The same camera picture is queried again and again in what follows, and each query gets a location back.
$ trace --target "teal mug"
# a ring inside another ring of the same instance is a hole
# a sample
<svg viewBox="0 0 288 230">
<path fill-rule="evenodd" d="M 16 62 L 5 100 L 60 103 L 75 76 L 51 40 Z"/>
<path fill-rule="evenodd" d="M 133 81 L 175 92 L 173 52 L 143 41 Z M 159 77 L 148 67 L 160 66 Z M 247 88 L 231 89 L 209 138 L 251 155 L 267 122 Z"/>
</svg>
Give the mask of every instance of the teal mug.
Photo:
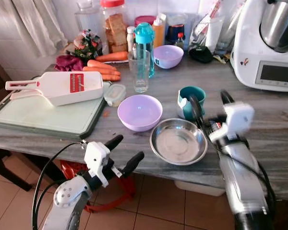
<svg viewBox="0 0 288 230">
<path fill-rule="evenodd" d="M 179 117 L 188 121 L 194 121 L 192 106 L 189 102 L 189 97 L 195 95 L 202 109 L 202 115 L 205 115 L 203 104 L 206 98 L 206 93 L 199 87 L 187 86 L 178 91 L 177 113 Z"/>
</svg>

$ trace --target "orange bottle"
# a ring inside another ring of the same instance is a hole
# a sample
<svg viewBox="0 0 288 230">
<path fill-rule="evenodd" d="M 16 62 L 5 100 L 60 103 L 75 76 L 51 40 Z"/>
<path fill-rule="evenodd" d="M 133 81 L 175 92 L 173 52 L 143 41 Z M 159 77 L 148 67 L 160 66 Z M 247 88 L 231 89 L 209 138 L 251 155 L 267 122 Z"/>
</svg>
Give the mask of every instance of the orange bottle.
<svg viewBox="0 0 288 230">
<path fill-rule="evenodd" d="M 162 46 L 164 40 L 164 24 L 159 16 L 154 20 L 153 30 L 155 32 L 154 48 Z"/>
</svg>

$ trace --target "metal bowl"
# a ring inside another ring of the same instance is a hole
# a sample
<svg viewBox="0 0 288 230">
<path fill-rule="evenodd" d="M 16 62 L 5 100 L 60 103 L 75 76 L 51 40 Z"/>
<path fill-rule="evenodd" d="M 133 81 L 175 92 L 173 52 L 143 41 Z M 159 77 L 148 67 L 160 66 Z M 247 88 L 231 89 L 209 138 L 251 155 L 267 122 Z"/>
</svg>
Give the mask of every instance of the metal bowl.
<svg viewBox="0 0 288 230">
<path fill-rule="evenodd" d="M 208 143 L 195 124 L 172 118 L 163 120 L 153 129 L 150 146 L 159 158 L 170 164 L 189 165 L 204 157 Z"/>
</svg>

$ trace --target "white slicer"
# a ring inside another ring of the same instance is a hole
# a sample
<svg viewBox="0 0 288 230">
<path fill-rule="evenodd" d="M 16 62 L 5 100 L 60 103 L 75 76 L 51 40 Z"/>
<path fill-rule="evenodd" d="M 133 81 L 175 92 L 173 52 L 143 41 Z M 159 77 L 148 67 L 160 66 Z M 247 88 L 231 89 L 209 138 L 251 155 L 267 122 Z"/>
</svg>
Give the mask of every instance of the white slicer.
<svg viewBox="0 0 288 230">
<path fill-rule="evenodd" d="M 7 81 L 5 89 L 22 90 L 11 100 L 38 95 L 59 106 L 102 97 L 103 82 L 99 72 L 45 72 L 34 80 Z"/>
</svg>

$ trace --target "small purple bowl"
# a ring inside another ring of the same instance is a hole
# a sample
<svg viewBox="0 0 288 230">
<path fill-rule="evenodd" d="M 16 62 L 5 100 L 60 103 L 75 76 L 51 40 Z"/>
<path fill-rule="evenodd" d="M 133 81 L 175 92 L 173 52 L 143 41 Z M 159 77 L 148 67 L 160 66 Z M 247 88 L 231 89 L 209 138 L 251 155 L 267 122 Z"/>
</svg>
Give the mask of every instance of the small purple bowl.
<svg viewBox="0 0 288 230">
<path fill-rule="evenodd" d="M 163 69 L 177 66 L 183 56 L 183 49 L 178 46 L 165 45 L 154 49 L 154 62 Z"/>
<path fill-rule="evenodd" d="M 162 115 L 162 104 L 149 95 L 134 95 L 120 103 L 120 121 L 132 131 L 144 132 L 156 126 Z"/>
</svg>

